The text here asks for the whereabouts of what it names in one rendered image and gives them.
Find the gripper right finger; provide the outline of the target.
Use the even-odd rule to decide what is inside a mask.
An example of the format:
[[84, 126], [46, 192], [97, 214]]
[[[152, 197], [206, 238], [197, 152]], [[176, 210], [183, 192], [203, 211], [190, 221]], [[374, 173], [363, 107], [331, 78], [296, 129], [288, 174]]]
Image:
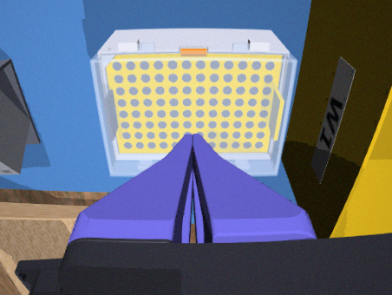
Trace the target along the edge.
[[[307, 212], [193, 134], [196, 243], [316, 239]], [[203, 236], [204, 234], [204, 236]]]

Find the yellow open-top bin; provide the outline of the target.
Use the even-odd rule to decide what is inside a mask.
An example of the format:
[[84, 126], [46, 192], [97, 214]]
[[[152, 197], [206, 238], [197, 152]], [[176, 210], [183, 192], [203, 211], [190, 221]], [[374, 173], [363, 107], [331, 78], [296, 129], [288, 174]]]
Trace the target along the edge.
[[392, 0], [311, 0], [281, 161], [317, 239], [392, 233]]

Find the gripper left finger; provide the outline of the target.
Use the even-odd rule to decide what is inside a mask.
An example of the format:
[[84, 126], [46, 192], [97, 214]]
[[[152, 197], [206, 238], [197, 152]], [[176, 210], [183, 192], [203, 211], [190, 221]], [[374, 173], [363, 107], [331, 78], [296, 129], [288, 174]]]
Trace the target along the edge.
[[69, 242], [114, 238], [190, 243], [192, 207], [193, 135], [185, 134], [166, 157], [81, 211]]

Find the blue bench mat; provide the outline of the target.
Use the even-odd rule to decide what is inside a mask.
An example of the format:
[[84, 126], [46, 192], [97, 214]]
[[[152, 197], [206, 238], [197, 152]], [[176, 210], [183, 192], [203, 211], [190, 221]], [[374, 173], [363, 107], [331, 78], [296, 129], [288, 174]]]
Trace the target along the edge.
[[0, 188], [111, 193], [90, 60], [116, 30], [271, 30], [297, 58], [311, 0], [0, 0], [0, 61], [11, 59], [40, 144]]

